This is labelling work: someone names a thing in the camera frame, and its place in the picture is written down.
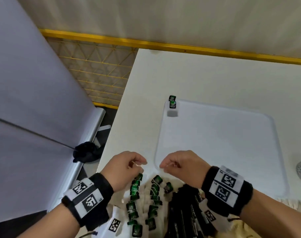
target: yellow cloth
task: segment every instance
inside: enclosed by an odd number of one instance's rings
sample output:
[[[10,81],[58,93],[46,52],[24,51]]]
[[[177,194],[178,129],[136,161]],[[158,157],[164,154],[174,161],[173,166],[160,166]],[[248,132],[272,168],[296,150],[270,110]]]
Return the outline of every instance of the yellow cloth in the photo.
[[[279,199],[278,201],[301,212],[300,200]],[[242,220],[234,220],[232,221],[231,230],[224,233],[218,232],[216,238],[261,238],[261,237]]]

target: yellow wire mesh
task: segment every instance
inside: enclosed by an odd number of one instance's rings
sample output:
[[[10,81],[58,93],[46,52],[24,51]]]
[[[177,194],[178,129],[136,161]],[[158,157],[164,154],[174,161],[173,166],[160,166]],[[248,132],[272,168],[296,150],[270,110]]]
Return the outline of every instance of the yellow wire mesh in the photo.
[[[137,48],[46,38],[93,102],[120,104]]]

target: white tray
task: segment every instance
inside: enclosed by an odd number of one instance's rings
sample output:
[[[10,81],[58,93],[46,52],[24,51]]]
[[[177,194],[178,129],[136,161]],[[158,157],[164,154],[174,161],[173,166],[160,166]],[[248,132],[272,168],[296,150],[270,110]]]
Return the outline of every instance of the white tray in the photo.
[[[285,197],[289,185],[272,117],[233,108],[167,101],[155,153],[155,167],[171,152],[192,150],[211,165],[224,165],[271,197]]]

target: white partition wall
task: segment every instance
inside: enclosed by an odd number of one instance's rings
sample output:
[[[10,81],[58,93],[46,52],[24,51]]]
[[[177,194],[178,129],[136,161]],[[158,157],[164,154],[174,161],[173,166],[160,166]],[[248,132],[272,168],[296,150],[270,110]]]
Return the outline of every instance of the white partition wall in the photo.
[[[0,0],[0,119],[75,147],[103,116],[17,0]],[[57,203],[80,167],[72,152],[0,122],[0,221]]]

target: white table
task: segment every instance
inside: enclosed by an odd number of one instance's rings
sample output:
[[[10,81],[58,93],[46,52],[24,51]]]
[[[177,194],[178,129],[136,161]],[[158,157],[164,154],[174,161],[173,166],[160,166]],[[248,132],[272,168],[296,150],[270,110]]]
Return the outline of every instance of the white table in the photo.
[[[140,49],[97,172],[124,150],[153,158],[169,95],[271,115],[284,156],[290,198],[301,200],[301,66]]]

